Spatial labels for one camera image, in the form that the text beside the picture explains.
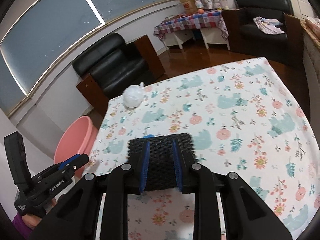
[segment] tablecloth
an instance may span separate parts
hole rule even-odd
[[[265,58],[210,67],[145,88],[136,109],[110,101],[84,173],[127,160],[130,139],[190,133],[197,161],[237,172],[293,239],[320,206],[319,148],[310,124]],[[192,239],[194,196],[176,189],[130,195],[130,239]]]
[[[161,40],[165,39],[166,33],[173,33],[187,29],[202,29],[202,28],[215,28],[218,27],[222,30],[222,37],[228,38],[228,30],[221,17],[221,10],[213,10],[203,14],[193,14],[190,16],[174,19],[168,22],[159,24],[154,28],[154,35],[158,36]]]

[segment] pink bucket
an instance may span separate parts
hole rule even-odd
[[[88,116],[82,116],[75,120],[65,131],[58,143],[54,154],[54,163],[63,162],[77,153],[85,153],[89,156],[98,130],[92,124]],[[85,166],[75,172],[75,176],[81,178]]]

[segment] black leather armchair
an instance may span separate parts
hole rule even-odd
[[[238,10],[223,11],[229,31],[229,44],[233,52],[266,57],[286,65],[296,65],[298,54],[302,63],[303,40],[300,20],[290,17],[292,8],[288,0],[236,0]],[[260,31],[253,19],[277,19],[284,34],[269,35]]]
[[[147,35],[128,44],[118,33],[110,33],[94,43],[74,61],[82,78],[78,90],[101,114],[108,100],[130,85],[150,85],[164,74],[164,68]]]

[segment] black foam block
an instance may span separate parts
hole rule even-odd
[[[129,158],[141,154],[144,142],[150,142],[150,162],[145,191],[177,187],[172,157],[172,141],[174,139],[179,140],[182,151],[191,152],[195,157],[192,136],[188,133],[137,138],[129,141]]]

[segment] white plastic bag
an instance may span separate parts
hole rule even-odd
[[[127,87],[123,92],[123,103],[128,108],[135,108],[144,98],[144,83]]]

